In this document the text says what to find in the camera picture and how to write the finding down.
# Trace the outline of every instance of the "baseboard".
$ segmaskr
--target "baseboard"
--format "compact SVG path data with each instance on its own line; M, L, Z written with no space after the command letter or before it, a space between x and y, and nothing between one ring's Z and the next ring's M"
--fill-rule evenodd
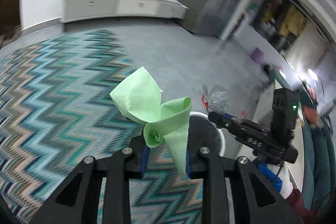
M58 25L58 24L61 23L60 19L61 19L60 17L59 18L54 18L54 19L51 19L51 20L33 25L33 26L28 27L26 29L23 29L21 31L21 36L25 36L25 35L28 35L30 33L37 32L39 30Z

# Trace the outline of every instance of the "metal bolt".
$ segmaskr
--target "metal bolt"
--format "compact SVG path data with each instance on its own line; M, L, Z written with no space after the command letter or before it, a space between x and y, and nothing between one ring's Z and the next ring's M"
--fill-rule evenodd
M132 153L132 151L133 151L133 149L130 148L130 147L125 147L125 148L122 150L122 152L123 152L124 154L126 154L126 155Z
M202 154L209 154L210 149L209 149L209 147L204 146L204 147L201 147L201 148L200 148L200 152L201 152Z
M238 158L238 161L239 161L239 163L241 163L241 164L246 164L246 163L249 162L249 159L246 158L246 157L239 157L239 158Z
M87 157L85 157L85 158L84 158L84 162L85 162L86 164L90 164L90 163L92 163L92 162L93 162L93 157L91 157L91 156L87 156Z

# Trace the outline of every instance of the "purple object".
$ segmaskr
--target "purple object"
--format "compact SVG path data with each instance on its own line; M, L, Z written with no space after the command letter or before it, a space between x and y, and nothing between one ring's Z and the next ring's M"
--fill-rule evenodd
M254 62L260 64L264 60L265 54L259 48L255 48L250 57Z

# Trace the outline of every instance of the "drawer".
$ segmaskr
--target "drawer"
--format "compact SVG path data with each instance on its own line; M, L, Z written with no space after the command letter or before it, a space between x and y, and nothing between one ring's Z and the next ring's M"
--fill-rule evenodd
M64 21L115 14L118 0L65 0Z
M186 12L186 8L169 3L161 3L157 12L158 17L165 18L183 18Z
M119 0L118 15L155 16L159 3L154 0Z

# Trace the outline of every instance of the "white rim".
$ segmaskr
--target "white rim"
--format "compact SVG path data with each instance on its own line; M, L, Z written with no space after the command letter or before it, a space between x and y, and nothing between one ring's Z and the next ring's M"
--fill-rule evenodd
M190 112L190 115L191 115L191 116L199 116L199 117L203 117L203 118L208 119L208 115L207 115L207 114L204 114L204 113L202 113L202 112L192 111L192 112ZM216 127L216 125L215 125L213 122L212 122L212 124L213 124L213 126L216 128L216 130L217 130L217 132L218 132L218 134L219 134L221 143L222 143L221 148L220 148L219 155L220 155L221 157L224 157L225 147L226 147L224 134L223 134L223 132L222 132L219 128Z

